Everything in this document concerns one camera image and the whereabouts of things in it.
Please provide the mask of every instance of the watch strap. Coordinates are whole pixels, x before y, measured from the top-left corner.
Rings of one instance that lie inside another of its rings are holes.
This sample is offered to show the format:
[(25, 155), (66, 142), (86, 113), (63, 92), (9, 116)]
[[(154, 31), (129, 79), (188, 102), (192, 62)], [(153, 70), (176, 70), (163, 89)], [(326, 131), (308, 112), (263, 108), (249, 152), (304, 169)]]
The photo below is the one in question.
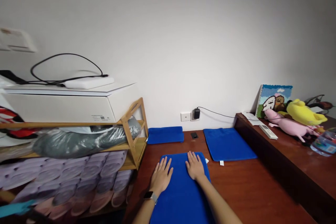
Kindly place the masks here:
[(154, 200), (154, 202), (155, 202), (155, 205), (156, 205), (156, 203), (157, 203), (157, 201), (158, 201), (158, 197), (156, 196), (156, 194), (153, 192), (153, 191), (149, 191), (150, 193), (152, 193), (152, 195), (149, 197), (149, 198), (145, 198), (146, 200), (149, 200), (149, 199), (152, 199), (152, 200)]

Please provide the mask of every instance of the smartwatch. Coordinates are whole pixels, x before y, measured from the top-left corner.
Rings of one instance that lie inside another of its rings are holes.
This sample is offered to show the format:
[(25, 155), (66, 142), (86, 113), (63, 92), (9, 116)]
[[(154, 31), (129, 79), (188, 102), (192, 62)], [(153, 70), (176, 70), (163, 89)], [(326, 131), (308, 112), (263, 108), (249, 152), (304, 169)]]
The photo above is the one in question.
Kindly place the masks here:
[(157, 201), (158, 201), (157, 196), (156, 196), (155, 193), (152, 192), (152, 191), (148, 191), (148, 192), (146, 192), (146, 193), (145, 193), (145, 196), (144, 196), (143, 198), (144, 198), (145, 200), (153, 199), (154, 202), (155, 202), (155, 205), (156, 205), (156, 203), (157, 203)]

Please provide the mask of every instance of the water bottle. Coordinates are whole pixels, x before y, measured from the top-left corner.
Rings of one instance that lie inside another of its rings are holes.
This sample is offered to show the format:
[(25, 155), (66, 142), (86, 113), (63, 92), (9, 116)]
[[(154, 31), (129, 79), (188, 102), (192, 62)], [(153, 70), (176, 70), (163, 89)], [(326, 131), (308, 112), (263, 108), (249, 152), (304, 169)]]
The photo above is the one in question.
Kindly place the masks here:
[(322, 156), (332, 156), (336, 152), (336, 128), (326, 130), (310, 148)]

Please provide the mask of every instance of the blue mat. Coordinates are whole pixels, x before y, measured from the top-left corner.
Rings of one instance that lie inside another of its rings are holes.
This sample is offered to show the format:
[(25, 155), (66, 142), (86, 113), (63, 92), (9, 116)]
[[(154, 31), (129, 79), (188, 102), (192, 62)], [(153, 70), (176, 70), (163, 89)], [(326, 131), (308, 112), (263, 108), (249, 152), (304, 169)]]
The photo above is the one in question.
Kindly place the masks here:
[[(201, 152), (204, 172), (210, 180), (208, 166)], [(196, 181), (189, 177), (186, 153), (167, 155), (174, 168), (167, 189), (161, 193), (150, 220), (151, 224), (215, 223), (207, 199)]]
[(163, 144), (184, 141), (182, 127), (149, 128), (148, 134), (148, 144)]
[(203, 132), (214, 161), (257, 158), (257, 155), (234, 128), (204, 129)]

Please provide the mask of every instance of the cardboard box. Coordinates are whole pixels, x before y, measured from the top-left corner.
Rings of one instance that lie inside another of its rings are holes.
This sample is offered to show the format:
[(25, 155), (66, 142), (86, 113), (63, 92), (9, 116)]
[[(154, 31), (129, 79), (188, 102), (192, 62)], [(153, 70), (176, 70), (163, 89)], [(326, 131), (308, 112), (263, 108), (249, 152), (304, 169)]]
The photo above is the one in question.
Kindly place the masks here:
[(140, 98), (136, 84), (113, 83), (89, 90), (15, 86), (3, 96), (25, 122), (116, 123)]

